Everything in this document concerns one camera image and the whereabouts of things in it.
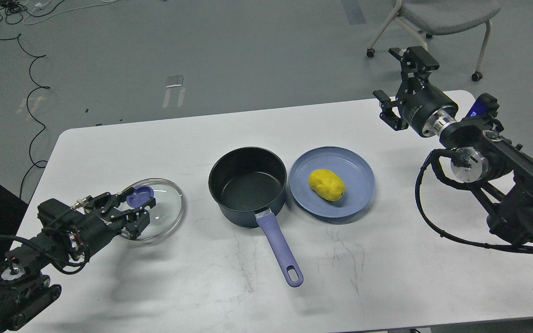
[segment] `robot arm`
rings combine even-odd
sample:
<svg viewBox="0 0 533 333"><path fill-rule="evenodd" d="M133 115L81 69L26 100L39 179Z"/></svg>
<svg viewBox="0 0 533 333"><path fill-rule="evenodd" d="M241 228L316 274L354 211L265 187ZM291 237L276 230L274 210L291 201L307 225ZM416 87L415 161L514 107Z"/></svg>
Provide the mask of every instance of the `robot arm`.
<svg viewBox="0 0 533 333"><path fill-rule="evenodd" d="M513 146L500 134L504 128L496 118L497 100L483 93L458 122L454 118L457 104L429 82L429 75L439 68L437 61L421 46L409 47L405 52L390 49L389 53L400 61L402 84L394 101L381 90L373 92L382 109L379 117L397 131L410 126L421 137L437 135L446 147L429 154L415 184L417 207L425 222L440 236L462 244L533 254L533 247L524 245L533 242L533 158L521 152L522 145ZM394 114L394 107L398 108L398 115ZM446 177L440 157L450 158L453 174L461 182ZM425 215L419 195L429 165L442 183L470 191L489 214L489 232L511 245L471 242L435 226ZM508 194L490 184L511 172L515 185Z"/></svg>
<svg viewBox="0 0 533 333"><path fill-rule="evenodd" d="M149 198L141 207L118 210L133 191L88 196L72 207L47 200L38 206L42 232L30 240L0 236L22 243L8 251L0 265L0 332L17 331L61 295L61 286L50 286L50 277L40 272L42 268L51 264L65 274L76 274L115 236L124 234L135 240L141 234L150 222L146 207L154 207L155 199ZM80 207L85 214L76 211ZM66 266L77 269L67 271Z"/></svg>

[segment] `floor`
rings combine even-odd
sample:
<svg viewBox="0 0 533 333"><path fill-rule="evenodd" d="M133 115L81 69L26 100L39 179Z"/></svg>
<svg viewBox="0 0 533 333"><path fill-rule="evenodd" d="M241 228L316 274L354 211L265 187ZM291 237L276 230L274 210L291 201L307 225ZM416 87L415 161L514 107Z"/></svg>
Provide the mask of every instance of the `floor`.
<svg viewBox="0 0 533 333"><path fill-rule="evenodd" d="M29 0L28 8L32 11L37 2ZM533 157L533 1L499 2L502 10L493 19L484 78L470 80L484 34L481 26L428 41L440 63L431 82L442 90L497 97L503 134L523 143ZM390 12L390 3L119 0L24 21L46 19L35 25L2 23L0 38L21 33L19 42L28 53L46 55L30 70L35 82L50 87L37 89L28 100L32 114L46 125L32 145L37 161L47 160L59 135L70 128L369 99L376 89L394 95L400 65L385 51L415 45L415 39L392 23L375 46L376 56L365 57L366 44ZM52 0L34 15L57 4ZM98 4L102 2L71 0L55 13ZM9 22L18 19L9 17ZM25 103L38 87L28 70L33 59L17 40L0 40L0 184L16 195L32 166L30 142L43 128ZM184 86L166 89L166 78L176 75L184 76ZM125 133L124 140L140 135L145 133ZM413 133L413 139L420 138ZM91 145L119 151L121 142ZM130 153L126 161L109 162L139 163L137 152ZM74 162L86 157L83 147ZM27 174L21 195L26 202L41 173L33 168ZM434 333L472 331L533 332L533 320L433 327Z"/></svg>

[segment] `gray chair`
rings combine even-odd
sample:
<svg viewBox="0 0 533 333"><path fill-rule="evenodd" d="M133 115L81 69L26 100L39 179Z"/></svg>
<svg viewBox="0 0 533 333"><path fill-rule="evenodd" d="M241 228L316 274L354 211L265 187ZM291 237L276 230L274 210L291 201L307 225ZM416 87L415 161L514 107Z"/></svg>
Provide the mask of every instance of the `gray chair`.
<svg viewBox="0 0 533 333"><path fill-rule="evenodd" d="M489 41L490 19L501 10L495 0L393 0L393 2L394 9L392 9L379 32L367 47L366 54L368 57L374 56L376 53L373 48L374 44L394 19L406 31L417 38L425 47L425 50L427 50L427 43L420 35L423 32L427 35L427 38L431 38L433 36L455 34L484 23L486 32L484 33L480 56L476 63L476 72L472 74L472 80L476 82L483 78L481 69L487 42ZM420 31L410 27L403 19L408 20Z"/></svg>

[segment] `blue plate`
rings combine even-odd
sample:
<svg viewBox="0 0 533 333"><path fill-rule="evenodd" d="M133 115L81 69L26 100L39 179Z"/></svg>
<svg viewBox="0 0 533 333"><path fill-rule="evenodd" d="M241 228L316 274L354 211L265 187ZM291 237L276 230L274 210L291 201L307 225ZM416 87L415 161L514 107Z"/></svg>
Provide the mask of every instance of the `blue plate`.
<svg viewBox="0 0 533 333"><path fill-rule="evenodd" d="M345 183L345 193L336 202L329 202L307 183L310 173L328 169ZM353 215L364 209L374 195L376 179L369 164L358 154L340 147L320 147L305 152L289 172L289 188L296 202L310 213L328 218Z"/></svg>

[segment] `pot handle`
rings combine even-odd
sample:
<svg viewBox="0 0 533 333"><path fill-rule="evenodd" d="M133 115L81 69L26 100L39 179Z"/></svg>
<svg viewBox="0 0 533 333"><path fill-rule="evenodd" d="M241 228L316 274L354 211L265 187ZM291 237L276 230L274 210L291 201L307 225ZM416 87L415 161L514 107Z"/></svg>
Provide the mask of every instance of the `pot handle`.
<svg viewBox="0 0 533 333"><path fill-rule="evenodd" d="M273 249L273 253L279 262L279 267L283 272L283 276L291 287L298 287L303 283L303 274L300 267L297 265L296 259L281 232L279 223L275 214L270 209L262 213L256 214L256 223L260 226L262 231L266 234L266 238ZM297 280L292 280L289 271L295 271Z"/></svg>

